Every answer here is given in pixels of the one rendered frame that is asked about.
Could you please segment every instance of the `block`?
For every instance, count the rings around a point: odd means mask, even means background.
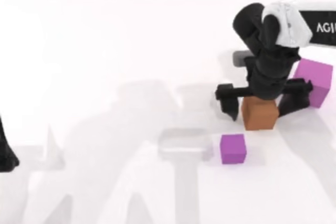
[[[309,95],[310,106],[320,108],[330,91],[332,74],[332,65],[301,59],[293,78],[303,78],[305,81],[311,81],[313,91]]]
[[[265,101],[257,97],[244,97],[242,115],[245,130],[272,130],[279,117],[275,100]]]
[[[222,164],[243,163],[247,153],[244,135],[222,135],[220,152]]]

